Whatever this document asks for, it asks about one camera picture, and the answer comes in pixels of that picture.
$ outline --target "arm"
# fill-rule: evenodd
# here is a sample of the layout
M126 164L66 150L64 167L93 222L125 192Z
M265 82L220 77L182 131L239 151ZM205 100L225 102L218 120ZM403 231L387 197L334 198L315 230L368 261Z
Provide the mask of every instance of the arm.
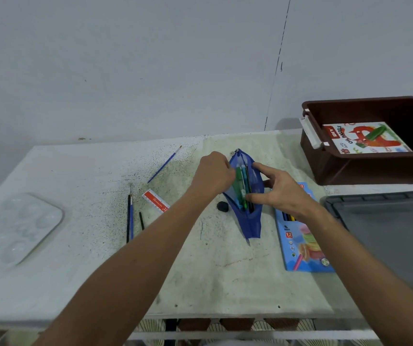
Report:
M224 155L203 157L187 192L91 274L35 345L122 345L160 291L198 216L234 179Z
M413 345L413 289L373 257L285 172L255 163L272 191L250 194L304 222L368 324L386 345Z

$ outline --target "table surface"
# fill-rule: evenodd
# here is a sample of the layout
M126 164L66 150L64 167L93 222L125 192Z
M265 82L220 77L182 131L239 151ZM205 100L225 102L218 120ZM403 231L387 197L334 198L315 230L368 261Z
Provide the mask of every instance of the table surface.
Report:
M87 277L125 244L130 184L135 214L142 212L146 226L159 216L141 194L180 145L150 183L169 204L186 190L201 156L213 150L229 156L237 148L308 182L317 198L413 190L413 185L318 186L300 136L301 130L287 130L34 147L0 186L0 204L27 192L58 206L64 218L19 265L0 268L0 321L56 317ZM361 316L335 273L285 270L273 209L263 208L261 239L248 244L232 212L217 211L221 200L222 195L195 223L146 318ZM137 235L139 217L134 219Z

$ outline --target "left hand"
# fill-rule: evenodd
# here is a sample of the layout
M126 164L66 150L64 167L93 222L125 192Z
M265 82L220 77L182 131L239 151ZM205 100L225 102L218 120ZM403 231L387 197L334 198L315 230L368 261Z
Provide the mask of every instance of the left hand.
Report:
M231 168L226 156L220 152L212 152L200 159L190 188L215 197L225 192L234 180L235 170Z

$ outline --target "white wall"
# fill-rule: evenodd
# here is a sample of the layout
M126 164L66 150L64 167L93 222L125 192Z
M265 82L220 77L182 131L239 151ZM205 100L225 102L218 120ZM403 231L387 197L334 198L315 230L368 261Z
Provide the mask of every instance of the white wall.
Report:
M0 0L0 182L24 141L263 130L287 5Z
M291 0L266 130L294 127L306 100L401 95L413 95L413 0Z
M413 0L288 4L0 0L0 183L35 144L292 128L305 100L413 94Z

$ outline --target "hand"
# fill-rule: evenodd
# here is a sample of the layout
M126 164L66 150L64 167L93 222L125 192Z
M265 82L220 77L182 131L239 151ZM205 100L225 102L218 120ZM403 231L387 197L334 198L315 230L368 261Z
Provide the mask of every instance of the hand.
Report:
M302 190L288 172L261 163L253 163L253 167L269 178L264 181L264 186L272 188L272 191L269 193L247 194L246 199L248 201L255 204L270 205L300 220L303 220L314 209L321 206Z
M225 192L234 180L235 170L230 167L226 156L220 152L212 152L200 159L190 188L215 197Z

